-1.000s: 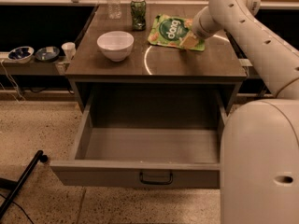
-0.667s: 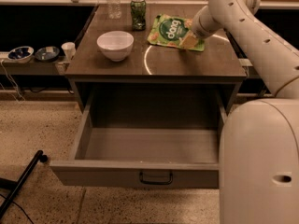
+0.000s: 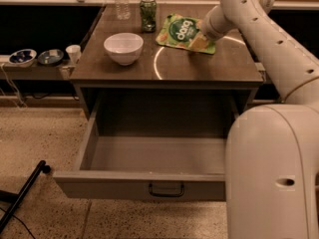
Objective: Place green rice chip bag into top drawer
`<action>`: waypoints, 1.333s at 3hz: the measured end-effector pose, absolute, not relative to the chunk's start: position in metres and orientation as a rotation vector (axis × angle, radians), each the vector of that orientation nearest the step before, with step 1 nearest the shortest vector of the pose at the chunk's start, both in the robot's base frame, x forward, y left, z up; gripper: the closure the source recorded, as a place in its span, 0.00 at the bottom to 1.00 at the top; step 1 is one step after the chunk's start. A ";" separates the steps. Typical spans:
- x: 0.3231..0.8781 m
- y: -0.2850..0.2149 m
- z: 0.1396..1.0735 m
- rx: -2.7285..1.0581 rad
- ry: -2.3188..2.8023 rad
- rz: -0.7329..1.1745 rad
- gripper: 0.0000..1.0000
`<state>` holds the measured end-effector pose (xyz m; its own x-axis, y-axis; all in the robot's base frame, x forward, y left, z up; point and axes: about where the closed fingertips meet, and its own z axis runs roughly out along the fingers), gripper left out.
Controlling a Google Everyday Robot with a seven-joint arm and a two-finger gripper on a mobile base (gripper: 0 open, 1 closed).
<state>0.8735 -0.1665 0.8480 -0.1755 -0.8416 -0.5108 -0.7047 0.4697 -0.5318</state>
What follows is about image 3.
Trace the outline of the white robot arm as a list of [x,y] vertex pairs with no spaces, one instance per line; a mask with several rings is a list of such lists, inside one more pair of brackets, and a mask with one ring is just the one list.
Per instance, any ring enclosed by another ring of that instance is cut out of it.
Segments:
[[236,28],[281,101],[244,112],[225,152],[228,239],[318,239],[318,60],[272,21],[274,0],[219,0],[202,33]]

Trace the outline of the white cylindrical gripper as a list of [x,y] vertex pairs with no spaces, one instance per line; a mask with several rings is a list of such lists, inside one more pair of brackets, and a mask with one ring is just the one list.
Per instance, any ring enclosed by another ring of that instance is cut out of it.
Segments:
[[237,10],[221,5],[213,7],[204,17],[203,20],[196,21],[196,29],[202,33],[197,33],[190,42],[189,48],[192,51],[205,50],[209,44],[209,40],[217,41],[224,37],[230,30],[237,27],[235,21],[237,18]]

